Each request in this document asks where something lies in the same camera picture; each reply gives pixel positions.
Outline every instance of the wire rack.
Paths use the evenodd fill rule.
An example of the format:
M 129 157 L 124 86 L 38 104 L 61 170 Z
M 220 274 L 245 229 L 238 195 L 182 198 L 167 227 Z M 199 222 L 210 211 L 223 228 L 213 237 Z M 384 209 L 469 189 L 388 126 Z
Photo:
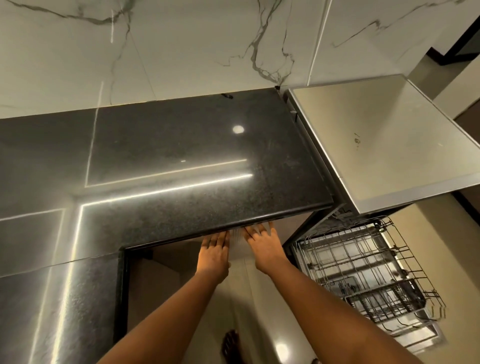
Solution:
M 294 251 L 306 274 L 392 336 L 415 331 L 404 346 L 439 336 L 445 304 L 390 218 L 316 232 Z

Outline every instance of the kitchen counter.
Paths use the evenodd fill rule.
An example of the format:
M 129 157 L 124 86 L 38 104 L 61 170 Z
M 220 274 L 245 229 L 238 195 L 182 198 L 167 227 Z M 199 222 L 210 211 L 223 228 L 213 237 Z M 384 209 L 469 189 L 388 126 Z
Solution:
M 120 249 L 332 204 L 274 89 L 5 119 L 0 170 L 8 363 L 98 360 Z

